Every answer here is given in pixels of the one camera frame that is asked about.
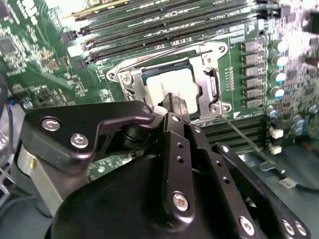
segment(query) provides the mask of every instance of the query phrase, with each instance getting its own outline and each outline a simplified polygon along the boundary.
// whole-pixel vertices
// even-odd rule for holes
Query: ram slot
[[[86,42],[86,46],[87,50],[96,48],[97,50],[94,51],[109,51],[111,48],[119,48],[127,45],[128,43],[129,46],[138,47],[140,44],[152,44],[152,42],[158,42],[163,38],[171,39],[173,37],[181,37],[187,34],[211,29],[213,27],[227,25],[249,17],[257,17],[259,15],[258,10],[258,5],[235,7],[230,10],[196,17],[188,21],[170,24],[165,28],[146,31],[142,34],[134,35],[133,37],[119,37],[118,39],[113,40],[109,40],[107,36],[101,37],[96,40]]]
[[[123,45],[121,47],[112,48],[107,51],[103,51],[100,53],[90,54],[87,58],[85,63],[86,64],[94,64],[97,61],[108,59],[109,57],[116,56],[118,54],[121,54],[123,52],[127,52],[130,50],[138,51],[140,49],[145,49],[149,47],[155,47],[158,45],[165,45],[165,47],[172,47],[174,46],[173,42],[180,42],[179,46],[181,46],[183,43],[190,43],[192,40],[200,39],[202,38],[206,31],[209,31],[209,36],[214,37],[216,35],[225,34],[224,32],[229,32],[229,28],[249,22],[254,22],[258,20],[257,17],[253,17],[252,15],[246,16],[244,19],[241,17],[240,19],[233,19],[234,21],[220,21],[218,24],[208,24],[201,28],[196,28],[193,32],[189,31],[183,31],[181,34],[170,34],[161,38],[156,39],[149,39],[148,41],[143,42],[135,42],[129,45]]]
[[[218,0],[205,0],[203,2],[205,3],[202,3],[200,5],[198,5],[198,3],[189,4],[188,6],[173,8],[170,11],[165,11],[161,14],[154,14],[152,16],[139,18],[134,21],[124,22],[109,27],[98,29],[83,28],[81,30],[81,33],[83,35],[91,33],[92,35],[94,35],[94,37],[104,35],[103,39],[106,41],[117,39],[119,38],[119,36],[123,35],[129,37],[130,35],[136,35],[138,33],[159,29],[162,27],[170,26],[170,24],[234,7],[234,2],[228,2],[220,5],[218,4],[218,2],[220,2]],[[236,0],[236,6],[245,5],[246,2],[246,0]]]
[[[137,17],[145,16],[145,14],[151,15],[161,12],[163,9],[184,6],[192,2],[197,2],[197,0],[139,1],[123,7],[78,17],[76,20],[88,20],[89,24],[94,24],[95,26],[99,26],[100,24],[112,25],[136,19]]]

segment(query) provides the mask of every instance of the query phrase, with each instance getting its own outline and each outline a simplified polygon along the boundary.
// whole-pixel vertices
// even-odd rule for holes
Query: black memory slot
[[[199,16],[199,17],[196,17],[196,18],[193,18],[193,19],[190,19],[188,21],[183,21],[182,23],[178,22],[178,23],[174,23],[174,24],[168,24],[167,26],[165,26],[166,29],[170,29],[170,28],[175,28],[175,27],[180,27],[180,24],[183,24],[183,25],[191,25],[192,23],[194,22],[201,22],[201,21],[210,21],[210,18],[214,18],[216,17],[216,15],[223,15],[223,14],[228,14],[230,12],[235,12],[235,11],[238,11],[238,10],[241,10],[243,9],[244,7],[240,6],[240,7],[234,7],[234,8],[231,8],[231,9],[228,9],[228,10],[223,10],[223,11],[219,11],[218,13],[211,13],[211,14],[207,14],[207,15],[204,15],[204,16]],[[250,14],[253,14],[252,12],[249,12],[249,13],[242,13],[240,15],[237,15],[237,16],[234,16],[234,17],[229,17],[227,19],[222,19],[222,20],[211,20],[212,22],[211,23],[203,23],[202,25],[197,25],[195,28],[195,30],[197,29],[200,29],[201,31],[206,29],[206,25],[210,25],[210,24],[213,24],[213,26],[215,26],[215,24],[217,23],[221,23],[221,24],[224,24],[224,23],[228,23],[229,21],[232,21],[232,19],[241,19],[241,17],[245,18],[246,15],[250,15]],[[165,36],[167,37],[174,37],[174,36],[177,36],[178,34],[184,34],[184,32],[187,32],[187,33],[192,33],[192,27],[190,28],[187,28],[187,29],[182,29],[182,30],[179,30],[179,31],[173,31],[173,32],[169,32],[169,33],[166,33]],[[146,32],[143,32],[143,35],[148,35],[148,34],[153,34],[154,31],[146,31]],[[145,42],[146,44],[150,44],[150,42],[152,41],[152,39],[156,40],[157,38],[163,38],[163,34],[160,34],[159,36],[155,36],[155,37],[150,37],[150,38],[147,38],[147,39],[143,39],[142,42]],[[107,36],[105,37],[101,37],[101,38],[98,38],[96,40],[93,40],[93,41],[89,41],[87,43],[87,45],[90,45],[90,48],[89,50],[93,49],[93,48],[98,48],[98,47],[104,47],[104,46],[108,46],[108,45],[114,45],[116,46],[116,42],[121,40],[123,42],[131,42],[130,41],[131,39],[131,36],[128,36],[128,37],[121,37],[120,39],[112,39],[112,40],[109,40],[109,38]]]
[[[237,6],[241,6],[241,5],[246,6],[245,5],[246,1],[247,0],[236,1],[237,4],[235,6],[236,7]],[[198,5],[198,3],[190,4],[189,7],[196,6],[196,5]],[[137,33],[142,33],[142,32],[145,32],[145,31],[150,31],[150,30],[161,28],[161,27],[166,27],[166,26],[169,26],[170,24],[178,23],[178,22],[181,22],[183,20],[189,20],[190,18],[201,17],[201,16],[204,16],[204,15],[212,14],[214,12],[225,10],[225,9],[229,10],[231,7],[234,7],[234,3],[233,2],[228,2],[226,4],[218,5],[216,7],[212,6],[212,7],[207,7],[207,8],[204,8],[204,9],[198,9],[198,10],[196,10],[194,12],[191,12],[191,13],[188,13],[188,14],[178,15],[178,16],[175,16],[175,17],[172,17],[172,18],[168,18],[168,19],[163,19],[163,20],[160,20],[160,21],[149,22],[149,23],[144,24],[143,26],[141,26],[139,29],[127,28],[125,30],[121,30],[120,32],[116,32],[114,34],[103,36],[103,40],[104,41],[113,40],[113,39],[116,39],[119,36],[123,36],[123,35],[125,37],[128,37],[130,35],[135,35]],[[185,7],[183,6],[183,7],[179,7],[179,8],[173,8],[170,11],[175,11],[175,10],[178,11],[180,9],[185,9]],[[153,17],[156,17],[156,16],[158,16],[158,14],[154,14],[154,15],[148,16],[148,17],[143,17],[143,18],[140,19],[140,21],[142,22],[143,20],[146,20],[146,19],[149,19],[149,18],[153,18]],[[109,27],[98,29],[98,30],[94,30],[94,31],[91,31],[89,33],[99,33],[100,31],[106,31],[107,29],[109,29],[111,27],[113,27],[113,26],[109,26]]]
[[[105,51],[97,53],[97,54],[92,54],[87,58],[88,59],[87,64],[92,64],[92,63],[95,63],[96,61],[104,60],[104,59],[107,59],[109,57],[118,55],[118,54],[123,53],[123,52],[130,51],[130,50],[137,51],[139,49],[144,49],[147,47],[154,47],[154,46],[157,46],[160,44],[165,44],[165,43],[169,43],[172,41],[178,41],[178,40],[184,39],[185,37],[190,37],[190,38],[197,37],[197,34],[203,33],[206,30],[218,31],[218,30],[224,29],[226,27],[236,26],[239,24],[245,24],[247,22],[251,22],[251,21],[254,21],[257,19],[258,19],[257,17],[253,17],[250,14],[249,17],[247,17],[247,18],[244,18],[243,16],[241,16],[239,19],[233,19],[233,22],[231,22],[230,19],[228,19],[228,21],[224,20],[224,21],[220,21],[219,23],[214,22],[213,24],[207,24],[205,26],[198,27],[196,29],[192,29],[192,31],[190,31],[190,29],[188,29],[188,31],[183,31],[183,32],[180,31],[179,32],[180,34],[178,34],[177,32],[174,32],[174,33],[169,34],[167,36],[162,36],[162,37],[159,37],[156,39],[151,38],[151,39],[148,39],[147,41],[145,40],[142,42],[134,42],[134,43],[131,43],[129,45],[123,45],[121,47],[116,47],[116,48],[112,48],[109,50],[105,50]]]
[[[101,21],[99,23],[96,23],[92,27],[111,26],[111,25],[114,25],[114,24],[119,24],[119,23],[122,23],[122,22],[125,22],[125,21],[136,19],[138,17],[145,16],[146,14],[147,15],[151,15],[151,14],[159,13],[159,12],[162,12],[163,10],[170,9],[170,8],[173,8],[173,7],[185,6],[185,5],[190,4],[192,2],[196,2],[196,0],[174,0],[172,2],[166,3],[164,6],[163,6],[163,4],[157,4],[157,5],[148,7],[147,11],[145,11],[143,9],[139,9],[137,11],[128,12],[128,13],[119,15],[118,17],[111,18],[111,19],[109,19],[107,17],[107,15],[110,14],[109,11],[101,12],[101,13],[95,14],[93,17],[105,17],[105,21]],[[116,11],[121,10],[122,11],[123,8],[122,9],[121,8],[118,8],[118,9],[116,8],[114,10],[116,10]]]
[[[164,19],[160,22],[149,22],[145,25],[143,25],[143,27],[139,30],[139,31],[143,31],[143,30],[148,30],[148,29],[151,29],[151,27],[158,27],[158,26],[163,26],[164,24],[167,24],[167,23],[174,23],[174,22],[177,22],[177,21],[181,21],[181,20],[185,20],[185,19],[190,19],[192,17],[196,17],[196,16],[201,16],[201,15],[205,15],[205,14],[208,14],[208,13],[211,13],[211,12],[214,12],[216,11],[217,9],[223,9],[223,8],[227,8],[227,7],[235,7],[235,6],[241,6],[241,5],[244,5],[247,0],[231,0],[229,2],[226,2],[226,3],[220,3],[218,5],[216,5],[215,3],[216,1],[212,1],[211,0],[211,6],[210,7],[206,7],[206,8],[200,8],[194,12],[191,12],[191,13],[187,13],[187,14],[182,14],[182,15],[178,15],[178,16],[174,16],[170,19]],[[140,22],[143,22],[145,20],[148,20],[148,19],[152,19],[152,18],[155,18],[157,16],[161,16],[167,12],[173,12],[173,11],[180,11],[180,10],[184,10],[184,9],[187,9],[187,8],[192,8],[192,7],[195,7],[195,6],[199,6],[201,3],[207,3],[207,0],[202,0],[202,1],[196,1],[196,2],[193,2],[193,3],[189,3],[189,4],[184,4],[182,6],[178,6],[178,7],[166,7],[165,9],[162,9],[162,11],[159,13],[155,13],[155,14],[149,14],[147,13],[147,15],[143,14],[142,17],[134,17],[133,19],[130,19],[128,21],[124,21],[122,22],[121,24],[127,24],[127,25],[130,25],[130,21],[131,20],[138,20]],[[108,28],[110,27],[113,27],[110,26],[110,23],[109,22],[105,22],[105,23],[101,23],[99,25],[93,25],[93,26],[89,26],[89,27],[86,27],[84,30],[87,31],[87,34],[89,33],[98,33],[97,31],[104,31],[104,30],[107,30]]]

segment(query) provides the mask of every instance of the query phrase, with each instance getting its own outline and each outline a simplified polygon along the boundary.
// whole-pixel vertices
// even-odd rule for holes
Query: silver screw
[[[229,149],[228,149],[225,145],[222,145],[221,148],[222,148],[226,153],[229,152]]]
[[[76,148],[86,148],[89,145],[87,137],[80,133],[76,133],[70,138],[71,144]]]
[[[306,236],[307,232],[306,230],[303,228],[303,226],[301,226],[301,224],[299,222],[295,222],[296,227],[298,229],[298,231],[300,232],[301,235]]]
[[[186,197],[184,197],[184,195],[181,193],[174,193],[173,203],[182,212],[188,209],[188,201]]]
[[[290,235],[293,236],[295,234],[293,227],[286,220],[283,220],[283,225]]]
[[[33,108],[33,104],[30,101],[25,101],[22,105],[26,110],[31,110]]]
[[[251,224],[251,222],[247,218],[240,217],[239,222],[240,222],[241,227],[244,229],[244,231],[248,235],[253,236],[255,234],[254,226]]]
[[[194,129],[197,133],[200,133],[200,128],[198,128],[197,126],[194,126]]]
[[[125,75],[124,78],[122,79],[122,82],[124,85],[129,86],[132,83],[132,78],[130,75]]]
[[[42,121],[41,125],[48,131],[57,131],[61,128],[61,124],[56,119],[45,119]]]
[[[313,105],[309,109],[310,114],[317,114],[319,111],[319,105]]]
[[[204,67],[204,70],[205,70],[206,72],[210,72],[211,68],[210,68],[209,66],[205,66],[205,67]]]
[[[113,72],[109,73],[109,78],[110,79],[114,79],[115,78],[115,74]]]
[[[104,173],[104,172],[105,172],[105,167],[102,167],[102,166],[99,167],[99,168],[98,168],[98,172],[99,172],[99,173]]]

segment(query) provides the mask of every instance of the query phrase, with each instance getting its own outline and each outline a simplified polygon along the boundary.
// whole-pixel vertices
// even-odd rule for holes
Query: electrolytic capacitor
[[[280,72],[280,71],[275,71],[272,75],[271,75],[271,78],[278,82],[279,84],[283,83],[286,78],[287,78],[287,75],[283,72]]]
[[[270,90],[270,94],[276,98],[281,98],[282,96],[284,96],[285,91],[283,89],[280,89],[278,86],[275,86]]]
[[[306,63],[319,68],[319,59],[309,57],[306,59]]]
[[[279,53],[286,52],[289,49],[289,42],[286,40],[274,40],[273,48]]]
[[[296,125],[298,128],[302,128],[305,125],[305,120],[300,115],[296,115],[293,118],[293,122],[294,125]]]
[[[286,56],[275,56],[273,58],[273,64],[278,67],[284,67],[288,64],[288,57]]]
[[[277,110],[274,109],[273,106],[269,106],[267,109],[266,109],[266,113],[268,115],[269,118],[274,118],[277,116],[278,112]]]

